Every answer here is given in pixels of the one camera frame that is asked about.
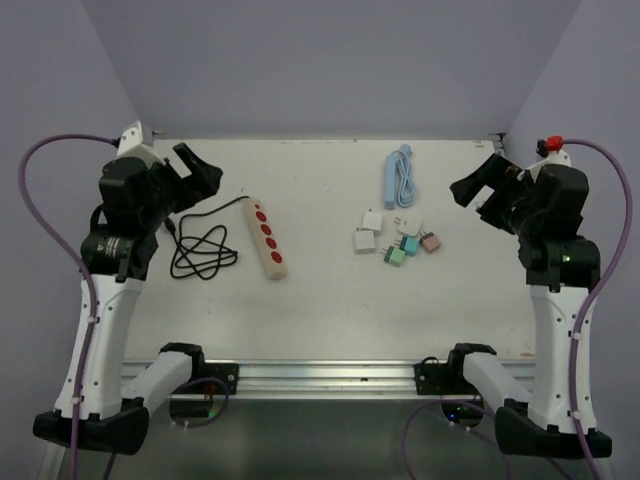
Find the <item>green plug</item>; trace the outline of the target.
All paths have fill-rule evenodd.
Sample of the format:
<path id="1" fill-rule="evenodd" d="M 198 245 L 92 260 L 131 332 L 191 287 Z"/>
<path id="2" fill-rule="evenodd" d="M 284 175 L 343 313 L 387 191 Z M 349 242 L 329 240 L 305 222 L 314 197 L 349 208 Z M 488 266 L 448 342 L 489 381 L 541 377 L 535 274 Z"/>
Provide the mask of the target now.
<path id="1" fill-rule="evenodd" d="M 389 246 L 381 250 L 383 261 L 391 266 L 400 267 L 405 259 L 406 253 L 400 247 Z"/>

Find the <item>white plug adapter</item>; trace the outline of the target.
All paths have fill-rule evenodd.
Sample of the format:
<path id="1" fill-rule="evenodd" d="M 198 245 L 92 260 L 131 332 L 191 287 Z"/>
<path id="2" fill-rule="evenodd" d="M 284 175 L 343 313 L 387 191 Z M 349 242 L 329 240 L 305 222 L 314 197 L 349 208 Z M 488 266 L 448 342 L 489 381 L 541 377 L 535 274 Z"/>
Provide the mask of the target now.
<path id="1" fill-rule="evenodd" d="M 394 218 L 397 231 L 407 237 L 416 237 L 422 228 L 422 218 L 419 214 L 407 213 L 403 216 L 397 216 Z"/>

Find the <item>beige power strip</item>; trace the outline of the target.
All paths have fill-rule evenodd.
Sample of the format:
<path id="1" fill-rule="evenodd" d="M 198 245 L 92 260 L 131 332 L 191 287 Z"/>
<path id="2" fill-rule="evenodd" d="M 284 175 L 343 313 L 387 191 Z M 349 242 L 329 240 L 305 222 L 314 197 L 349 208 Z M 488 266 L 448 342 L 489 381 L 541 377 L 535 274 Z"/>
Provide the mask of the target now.
<path id="1" fill-rule="evenodd" d="M 288 269 L 264 205 L 259 200 L 248 197 L 243 200 L 243 212 L 267 278 L 284 279 Z"/>

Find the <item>pink charger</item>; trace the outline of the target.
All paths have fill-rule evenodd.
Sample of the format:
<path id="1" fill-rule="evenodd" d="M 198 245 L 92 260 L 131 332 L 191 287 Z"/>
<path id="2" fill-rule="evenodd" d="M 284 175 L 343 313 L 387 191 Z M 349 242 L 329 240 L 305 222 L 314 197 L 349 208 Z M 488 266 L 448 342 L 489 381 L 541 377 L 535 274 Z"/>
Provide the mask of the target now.
<path id="1" fill-rule="evenodd" d="M 441 246 L 440 240 L 433 232 L 421 232 L 419 243 L 421 248 L 428 254 L 434 253 Z"/>

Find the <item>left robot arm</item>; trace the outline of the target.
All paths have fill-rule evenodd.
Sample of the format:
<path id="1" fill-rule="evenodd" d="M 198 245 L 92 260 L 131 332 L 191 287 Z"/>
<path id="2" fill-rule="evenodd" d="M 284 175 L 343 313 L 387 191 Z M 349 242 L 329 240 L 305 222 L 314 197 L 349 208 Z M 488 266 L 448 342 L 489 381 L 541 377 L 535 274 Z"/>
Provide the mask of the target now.
<path id="1" fill-rule="evenodd" d="M 167 160 L 120 156 L 103 168 L 101 204 L 80 248 L 84 279 L 74 351 L 55 406 L 37 415 L 36 437 L 64 447 L 133 455 L 156 409 L 179 387 L 201 390 L 208 379 L 200 346 L 172 342 L 129 387 L 121 376 L 135 305 L 158 248 L 156 233 L 172 214 L 216 195 L 223 172 L 186 144 L 174 152 L 189 170 Z"/>

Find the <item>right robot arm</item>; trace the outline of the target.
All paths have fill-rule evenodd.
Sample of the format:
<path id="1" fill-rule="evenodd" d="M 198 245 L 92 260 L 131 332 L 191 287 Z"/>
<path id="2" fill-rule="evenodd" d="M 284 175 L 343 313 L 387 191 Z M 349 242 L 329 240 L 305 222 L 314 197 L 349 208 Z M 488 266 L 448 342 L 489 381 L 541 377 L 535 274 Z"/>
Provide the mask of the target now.
<path id="1" fill-rule="evenodd" d="M 517 237 L 518 258 L 535 318 L 535 373 L 531 390 L 516 381 L 480 344 L 450 351 L 445 379 L 451 389 L 473 387 L 494 412 L 495 436 L 509 455 L 607 458 L 611 438 L 597 427 L 589 379 L 589 327 L 578 315 L 600 279 L 596 244 L 578 232 L 589 194 L 586 175 L 567 156 L 522 169 L 491 155 L 451 184 L 455 202 L 468 206 L 482 188 L 491 195 L 480 219 Z"/>

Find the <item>teal usb charger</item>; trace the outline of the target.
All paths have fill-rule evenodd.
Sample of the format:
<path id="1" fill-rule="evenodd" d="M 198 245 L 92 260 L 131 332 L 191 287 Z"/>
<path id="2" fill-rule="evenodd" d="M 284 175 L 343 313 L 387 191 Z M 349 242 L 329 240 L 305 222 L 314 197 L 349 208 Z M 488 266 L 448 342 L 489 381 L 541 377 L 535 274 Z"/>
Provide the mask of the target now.
<path id="1" fill-rule="evenodd" d="M 415 256 L 419 247 L 420 241 L 415 237 L 402 236 L 396 241 L 395 246 L 402 250 L 408 256 Z"/>

